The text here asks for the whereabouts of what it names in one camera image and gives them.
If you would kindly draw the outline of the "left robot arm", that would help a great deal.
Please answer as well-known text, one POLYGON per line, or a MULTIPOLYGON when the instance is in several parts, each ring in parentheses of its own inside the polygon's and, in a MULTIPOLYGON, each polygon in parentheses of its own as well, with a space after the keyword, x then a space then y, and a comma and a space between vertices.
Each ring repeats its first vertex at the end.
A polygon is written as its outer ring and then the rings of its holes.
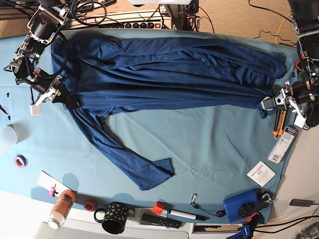
POLYGON ((319 104, 319 2, 317 0, 289 0, 290 19, 297 34, 298 61, 295 67, 305 73, 300 83, 285 82, 285 86, 260 106, 263 110, 276 108, 297 110, 302 104, 319 104))

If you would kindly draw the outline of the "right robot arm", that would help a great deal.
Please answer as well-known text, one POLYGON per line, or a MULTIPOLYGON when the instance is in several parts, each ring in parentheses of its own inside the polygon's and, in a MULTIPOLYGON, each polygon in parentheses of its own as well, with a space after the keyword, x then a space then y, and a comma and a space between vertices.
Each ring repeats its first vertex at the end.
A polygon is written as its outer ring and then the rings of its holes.
POLYGON ((67 90, 61 76, 68 57, 68 43, 61 30, 69 20, 72 4, 71 0, 40 0, 37 11, 28 22, 28 34, 10 64, 4 67, 5 71, 15 75, 17 85, 26 83, 38 92, 36 106, 49 100, 62 103, 69 110, 80 107, 80 100, 67 90), (58 71, 48 74, 37 65, 45 48, 57 37, 64 43, 65 55, 58 71))

